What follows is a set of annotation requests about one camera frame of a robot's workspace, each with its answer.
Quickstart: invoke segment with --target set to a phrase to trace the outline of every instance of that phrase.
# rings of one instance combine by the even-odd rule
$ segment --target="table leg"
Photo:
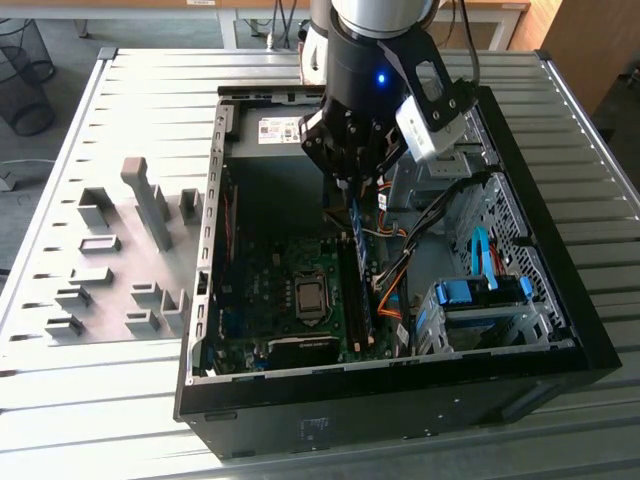
[[[491,39],[489,50],[507,50],[509,48],[509,43],[518,25],[520,14],[521,12],[519,10],[501,12],[500,22]]]
[[[236,20],[238,13],[235,8],[221,8],[218,10],[218,21],[222,32],[224,48],[237,50],[238,38],[236,36]]]
[[[89,36],[89,30],[87,30],[89,20],[74,20],[73,23],[76,26],[79,38],[87,38]]]
[[[259,25],[258,25],[258,21],[255,18],[251,18],[249,19],[249,25],[251,26],[251,36],[252,37],[259,37],[260,33],[259,33]]]

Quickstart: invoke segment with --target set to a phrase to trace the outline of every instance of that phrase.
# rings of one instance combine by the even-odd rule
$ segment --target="metal workbench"
[[[483,83],[495,91],[623,367],[506,427],[222,465],[172,419],[179,339],[51,346],[39,315],[72,266],[65,251],[77,250],[79,189],[112,181],[127,154],[148,157],[165,196],[204,185],[216,88],[297,83],[297,55],[120,50],[104,58],[0,298],[3,478],[303,475],[294,469],[308,479],[640,476],[640,202],[551,63],[485,53]],[[471,73],[466,53],[445,62],[453,77]],[[132,196],[120,193],[118,202]],[[126,276],[126,265],[114,268]]]

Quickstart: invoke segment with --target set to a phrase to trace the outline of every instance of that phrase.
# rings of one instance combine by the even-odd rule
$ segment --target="white sticker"
[[[378,208],[387,211],[387,196],[381,193],[378,194]]]
[[[424,146],[424,138],[422,138],[422,135],[420,135],[420,132],[418,132],[418,127],[416,127],[414,123],[411,123],[411,131],[413,132],[413,136],[418,142],[418,145],[420,145],[421,147]]]
[[[407,332],[407,329],[404,328],[401,323],[398,324],[396,333],[398,334],[400,341],[404,343],[405,347],[407,347],[409,345],[409,332]]]
[[[258,123],[258,143],[300,143],[299,121],[300,117],[263,118]]]

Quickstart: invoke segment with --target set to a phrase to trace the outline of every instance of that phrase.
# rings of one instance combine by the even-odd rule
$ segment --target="motherboard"
[[[375,251],[374,241],[368,245]],[[365,275],[379,270],[370,255]],[[391,357],[392,329],[379,319],[362,344],[345,278],[355,266],[346,236],[278,241],[240,239],[221,286],[218,341],[209,352],[221,373],[245,373]]]

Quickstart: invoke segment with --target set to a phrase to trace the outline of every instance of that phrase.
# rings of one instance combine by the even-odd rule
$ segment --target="floor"
[[[17,137],[0,121],[0,162],[16,159],[55,160],[98,52],[102,47],[127,48],[222,48],[220,28],[210,20],[92,20],[90,38],[80,39],[71,20],[41,20],[38,26],[56,65],[56,76],[45,90],[56,112],[56,122],[47,132],[32,138]],[[259,27],[267,31],[268,27]],[[290,34],[297,45],[296,25]],[[265,48],[262,38],[251,37],[244,22],[237,24],[240,48]],[[276,36],[282,27],[276,30]],[[47,181],[46,163],[12,165],[18,179],[13,192],[0,193],[0,269],[13,264]],[[0,276],[0,291],[5,277]]]

